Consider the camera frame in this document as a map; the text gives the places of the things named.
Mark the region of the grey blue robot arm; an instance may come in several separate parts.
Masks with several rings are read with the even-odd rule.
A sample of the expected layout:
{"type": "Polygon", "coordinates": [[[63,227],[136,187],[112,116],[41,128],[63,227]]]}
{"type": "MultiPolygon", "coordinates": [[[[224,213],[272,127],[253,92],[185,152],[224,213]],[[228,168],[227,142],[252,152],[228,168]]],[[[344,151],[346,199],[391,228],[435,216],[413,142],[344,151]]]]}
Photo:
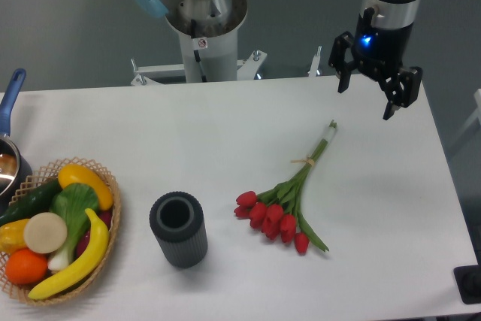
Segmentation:
{"type": "MultiPolygon", "coordinates": [[[[237,63],[237,31],[247,16],[247,0],[135,0],[151,17],[165,18],[178,34],[186,80],[190,83],[248,80],[259,62],[237,63]]],[[[362,0],[354,32],[334,39],[328,64],[340,92],[354,71],[377,82],[387,98],[384,118],[417,100],[423,71],[407,68],[403,55],[420,0],[362,0]]]]}

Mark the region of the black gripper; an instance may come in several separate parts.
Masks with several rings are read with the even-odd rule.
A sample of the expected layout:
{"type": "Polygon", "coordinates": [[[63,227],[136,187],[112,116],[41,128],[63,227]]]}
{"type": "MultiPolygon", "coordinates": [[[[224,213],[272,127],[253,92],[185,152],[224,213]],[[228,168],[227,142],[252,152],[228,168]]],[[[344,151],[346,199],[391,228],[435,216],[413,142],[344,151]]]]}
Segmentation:
{"type": "Polygon", "coordinates": [[[364,11],[358,18],[355,38],[344,32],[334,39],[328,65],[339,79],[337,91],[349,87],[352,71],[382,82],[382,91],[388,99],[383,119],[391,118],[399,108],[407,108],[418,98],[423,76],[420,67],[400,68],[413,25],[399,29],[383,29],[371,25],[375,11],[364,11]],[[353,61],[346,61],[351,47],[353,61]]]}

